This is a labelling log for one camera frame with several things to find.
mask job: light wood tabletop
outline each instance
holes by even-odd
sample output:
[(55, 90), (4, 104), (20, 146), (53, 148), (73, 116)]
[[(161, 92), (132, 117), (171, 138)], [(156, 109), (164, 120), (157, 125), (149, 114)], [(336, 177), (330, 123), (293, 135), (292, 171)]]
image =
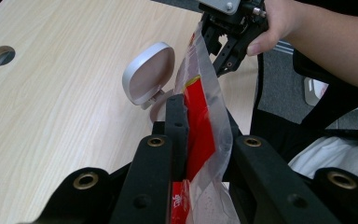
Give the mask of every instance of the light wood tabletop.
[[(31, 222), (73, 171), (108, 173), (151, 134), (148, 112), (121, 77), (147, 47), (175, 50), (175, 71), (201, 15), (148, 0), (16, 0), (0, 4), (0, 223)], [(256, 58), (220, 77), (227, 107), (248, 133)], [(164, 88), (170, 90), (174, 76)]]

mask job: case lid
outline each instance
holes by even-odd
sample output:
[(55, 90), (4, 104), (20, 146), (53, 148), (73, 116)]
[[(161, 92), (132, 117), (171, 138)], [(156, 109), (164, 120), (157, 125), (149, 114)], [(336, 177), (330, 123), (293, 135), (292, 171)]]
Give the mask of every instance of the case lid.
[(158, 42), (139, 54), (126, 68), (122, 78), (124, 92), (135, 105), (146, 109), (170, 80), (174, 68), (173, 48)]

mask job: person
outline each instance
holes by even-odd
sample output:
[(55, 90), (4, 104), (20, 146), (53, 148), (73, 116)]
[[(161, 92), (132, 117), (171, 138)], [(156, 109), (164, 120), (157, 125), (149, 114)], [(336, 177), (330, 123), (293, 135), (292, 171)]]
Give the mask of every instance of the person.
[[(283, 39), (334, 76), (358, 87), (358, 17), (294, 0), (265, 0), (265, 5), (269, 28), (251, 42), (248, 55), (268, 51)], [(308, 130), (260, 110), (254, 112), (251, 134), (268, 140), (302, 175), (313, 178), (323, 167), (358, 175), (358, 140)]]

